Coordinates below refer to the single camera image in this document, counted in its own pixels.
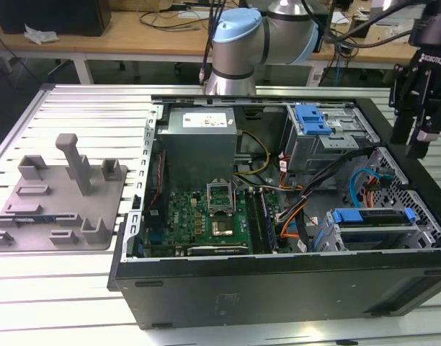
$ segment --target green circuit board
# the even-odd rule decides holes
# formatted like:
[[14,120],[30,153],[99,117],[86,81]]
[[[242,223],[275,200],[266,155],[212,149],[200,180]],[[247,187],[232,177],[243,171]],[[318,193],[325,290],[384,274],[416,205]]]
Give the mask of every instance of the green circuit board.
[[[153,257],[184,256],[182,253],[192,247],[233,246],[247,247],[253,254],[246,191],[235,191],[234,212],[210,213],[206,190],[195,192],[174,191],[169,197],[168,221],[164,230],[148,233],[148,245]],[[278,195],[266,191],[264,194],[268,215],[275,227],[275,214],[280,212]],[[211,205],[229,204],[228,190],[212,193]]]
[[[236,244],[248,247],[251,251],[244,192],[238,192],[235,196],[236,212],[233,215],[210,216],[206,191],[173,192],[169,201],[169,222],[165,230],[163,244],[213,246]],[[213,194],[213,205],[223,205],[226,201],[228,198]],[[213,233],[213,223],[215,222],[218,224],[217,230],[220,233],[227,234],[226,231],[231,229],[231,234],[216,236]]]

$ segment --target gray plastic base plate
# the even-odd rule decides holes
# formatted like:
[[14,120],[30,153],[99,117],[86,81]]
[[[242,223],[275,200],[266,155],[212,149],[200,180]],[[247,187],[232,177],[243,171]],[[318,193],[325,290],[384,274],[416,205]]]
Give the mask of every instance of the gray plastic base plate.
[[[70,221],[70,224],[61,226],[61,222],[30,223],[25,218],[26,213],[18,213],[21,223],[8,222],[8,226],[0,225],[0,252],[20,251],[71,251],[71,250],[103,250],[110,246],[112,241],[115,219],[120,204],[125,177],[128,168],[121,166],[122,179],[104,180],[101,166],[91,166],[90,182],[91,194],[83,196],[74,179],[70,179],[65,166],[49,166],[48,169],[38,170],[41,180],[25,180],[23,177],[17,183],[6,202],[1,216],[14,217],[14,214],[5,213],[6,210],[22,211],[32,209],[34,218],[58,214],[78,214],[79,221]],[[21,187],[48,185],[49,193],[24,195],[17,194]],[[99,219],[103,220],[97,228]]]

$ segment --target aluminum extrusion table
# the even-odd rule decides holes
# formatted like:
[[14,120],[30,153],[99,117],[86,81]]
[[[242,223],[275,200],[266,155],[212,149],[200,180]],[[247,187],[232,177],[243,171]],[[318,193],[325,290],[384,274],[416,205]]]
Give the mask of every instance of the aluminum extrusion table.
[[[258,88],[258,93],[369,97],[393,119],[387,89],[267,87]],[[129,167],[118,225],[131,204],[150,94],[201,94],[201,90],[96,85],[38,92],[0,146],[0,208],[19,179],[19,160],[26,154],[41,154],[48,164],[66,164],[55,149],[55,137],[73,132],[79,137],[80,153],[91,164],[116,157]],[[423,163],[441,186],[441,139],[433,143]],[[335,340],[441,345],[441,294],[404,317],[143,332],[121,293],[106,289],[115,242],[116,236],[112,246],[101,252],[0,254],[0,345],[335,345]]]

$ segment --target computer case side panel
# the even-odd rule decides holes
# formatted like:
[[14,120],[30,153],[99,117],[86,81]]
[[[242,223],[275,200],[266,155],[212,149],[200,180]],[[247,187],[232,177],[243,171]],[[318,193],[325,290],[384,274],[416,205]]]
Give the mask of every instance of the computer case side panel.
[[120,263],[116,282],[141,329],[401,316],[441,291],[440,252],[357,256]]

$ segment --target white paper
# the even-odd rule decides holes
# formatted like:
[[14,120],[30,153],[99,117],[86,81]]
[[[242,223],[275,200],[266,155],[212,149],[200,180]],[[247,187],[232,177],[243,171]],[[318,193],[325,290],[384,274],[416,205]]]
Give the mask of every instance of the white paper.
[[333,18],[331,19],[331,23],[333,24],[347,24],[349,20],[344,17],[344,15],[341,12],[334,12]]
[[59,41],[57,34],[54,31],[39,31],[32,29],[25,25],[24,36],[30,41],[40,45],[41,43],[55,42]]
[[225,113],[185,113],[182,120],[184,128],[226,128]]

